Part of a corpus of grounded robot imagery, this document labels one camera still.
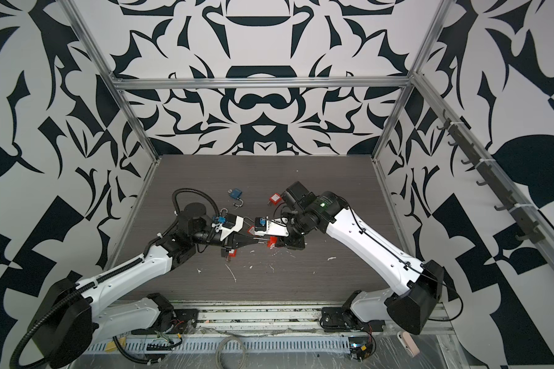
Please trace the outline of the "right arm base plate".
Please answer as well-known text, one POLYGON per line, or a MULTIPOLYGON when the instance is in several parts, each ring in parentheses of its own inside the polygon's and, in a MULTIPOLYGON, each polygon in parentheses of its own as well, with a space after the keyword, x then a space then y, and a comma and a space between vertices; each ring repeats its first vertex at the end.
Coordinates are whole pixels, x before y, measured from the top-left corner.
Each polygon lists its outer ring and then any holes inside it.
POLYGON ((349 309, 342 307, 323 307, 319 320, 320 327, 327 333, 367 331, 383 332, 384 320, 360 321, 349 309))

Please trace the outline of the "small circuit board right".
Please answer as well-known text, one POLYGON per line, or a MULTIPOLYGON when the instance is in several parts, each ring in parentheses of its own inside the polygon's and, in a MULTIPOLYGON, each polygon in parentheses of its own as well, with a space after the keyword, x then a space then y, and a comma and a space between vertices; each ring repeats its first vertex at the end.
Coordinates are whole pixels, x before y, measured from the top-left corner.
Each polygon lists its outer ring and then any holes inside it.
POLYGON ((355 336, 349 338, 349 355, 352 360, 364 361, 376 351, 375 339, 372 336, 355 336))

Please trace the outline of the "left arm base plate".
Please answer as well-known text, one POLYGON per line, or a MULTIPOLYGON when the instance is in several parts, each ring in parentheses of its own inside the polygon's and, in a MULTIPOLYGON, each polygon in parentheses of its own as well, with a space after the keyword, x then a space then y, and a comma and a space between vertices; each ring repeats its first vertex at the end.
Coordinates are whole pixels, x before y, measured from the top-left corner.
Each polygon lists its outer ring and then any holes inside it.
POLYGON ((167 335, 185 334, 197 327, 199 310, 194 308, 175 309, 173 312, 163 312, 155 323, 145 329, 131 331, 132 335, 154 335, 164 333, 167 335))

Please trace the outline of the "grey hook rail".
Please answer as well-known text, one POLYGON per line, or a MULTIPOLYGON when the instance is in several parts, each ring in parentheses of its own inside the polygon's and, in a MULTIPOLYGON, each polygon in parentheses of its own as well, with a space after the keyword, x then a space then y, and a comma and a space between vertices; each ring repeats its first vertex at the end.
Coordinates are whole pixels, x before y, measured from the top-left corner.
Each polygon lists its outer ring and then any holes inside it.
POLYGON ((482 179, 477 181, 478 186, 489 187, 497 197, 500 203, 494 209, 497 212, 508 212, 518 224, 523 233, 517 235, 516 239, 531 241, 533 244, 546 240, 546 235, 540 227, 539 217, 534 213, 534 206, 517 192, 515 185, 499 163, 491 158, 466 123, 453 121, 443 113, 443 124, 438 129, 446 131, 452 138, 449 144, 460 148, 464 153, 466 159, 462 163, 479 173, 482 179))

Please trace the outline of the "yellow connector block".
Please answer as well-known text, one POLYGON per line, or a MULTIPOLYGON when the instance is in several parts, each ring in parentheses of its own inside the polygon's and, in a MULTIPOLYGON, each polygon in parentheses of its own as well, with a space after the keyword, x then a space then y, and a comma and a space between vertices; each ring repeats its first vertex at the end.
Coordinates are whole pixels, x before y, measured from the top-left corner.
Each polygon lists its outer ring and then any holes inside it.
POLYGON ((125 348, 126 348, 126 339, 117 338, 115 340, 108 342, 105 346, 104 351, 107 353, 112 353, 114 351, 119 351, 120 349, 125 349, 125 348))

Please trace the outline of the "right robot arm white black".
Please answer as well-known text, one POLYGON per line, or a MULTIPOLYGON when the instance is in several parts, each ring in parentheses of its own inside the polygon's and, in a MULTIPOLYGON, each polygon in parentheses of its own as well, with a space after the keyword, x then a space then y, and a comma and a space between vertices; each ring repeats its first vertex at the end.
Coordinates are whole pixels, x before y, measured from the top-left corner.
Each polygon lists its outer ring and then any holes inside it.
POLYGON ((418 335, 433 320, 442 293, 455 290, 444 281, 444 267, 397 248, 366 224, 345 198, 333 192, 315 195, 298 181, 282 197, 291 212, 288 235, 279 245, 301 247, 305 236, 318 230, 358 255, 388 284, 385 291, 358 292, 349 299, 346 310, 355 320, 368 323, 386 312, 401 329, 418 335))

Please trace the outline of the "pink white clip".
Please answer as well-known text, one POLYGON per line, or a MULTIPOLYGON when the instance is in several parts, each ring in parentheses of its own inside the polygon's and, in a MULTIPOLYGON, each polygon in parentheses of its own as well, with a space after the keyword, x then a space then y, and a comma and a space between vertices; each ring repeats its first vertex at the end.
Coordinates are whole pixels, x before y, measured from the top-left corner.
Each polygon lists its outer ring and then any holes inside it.
POLYGON ((414 339, 412 338, 412 335, 407 331, 401 331, 396 334, 396 337, 398 338, 401 346, 406 350, 407 354, 411 358, 417 357, 421 350, 415 343, 414 339))

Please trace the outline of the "aluminium frame crossbar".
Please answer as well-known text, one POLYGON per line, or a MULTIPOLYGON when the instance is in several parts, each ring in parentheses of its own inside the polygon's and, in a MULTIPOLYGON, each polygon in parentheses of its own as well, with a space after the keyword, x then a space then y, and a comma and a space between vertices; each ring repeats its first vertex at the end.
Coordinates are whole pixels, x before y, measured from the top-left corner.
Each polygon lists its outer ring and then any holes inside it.
POLYGON ((270 89, 330 87, 405 87, 406 76, 391 77, 266 77, 266 78, 114 78, 118 90, 146 89, 270 89))

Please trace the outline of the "blue padlock far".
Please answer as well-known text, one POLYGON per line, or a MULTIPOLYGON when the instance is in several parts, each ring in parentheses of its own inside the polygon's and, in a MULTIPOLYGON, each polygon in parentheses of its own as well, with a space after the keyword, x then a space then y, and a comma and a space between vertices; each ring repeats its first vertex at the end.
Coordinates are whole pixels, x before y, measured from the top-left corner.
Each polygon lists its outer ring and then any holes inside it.
POLYGON ((228 190, 229 197, 232 198, 233 205, 236 208, 241 208, 244 205, 244 201, 242 199, 243 192, 238 188, 231 188, 228 190))

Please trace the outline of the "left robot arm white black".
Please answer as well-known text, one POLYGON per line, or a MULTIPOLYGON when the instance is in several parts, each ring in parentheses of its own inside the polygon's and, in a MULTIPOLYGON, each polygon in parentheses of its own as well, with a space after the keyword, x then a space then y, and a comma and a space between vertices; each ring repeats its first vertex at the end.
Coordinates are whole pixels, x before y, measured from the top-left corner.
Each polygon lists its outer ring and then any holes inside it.
POLYGON ((113 303, 148 281, 174 271, 207 247, 218 247, 229 257, 235 250, 258 243, 243 232, 244 219, 223 214, 205 192, 179 188, 172 193, 175 218, 134 258, 91 278, 77 282, 64 278, 50 287, 9 361, 22 368, 27 344, 34 343, 42 358, 30 368, 65 367, 86 349, 105 338, 139 329, 166 331, 174 308, 160 293, 130 304, 113 303))

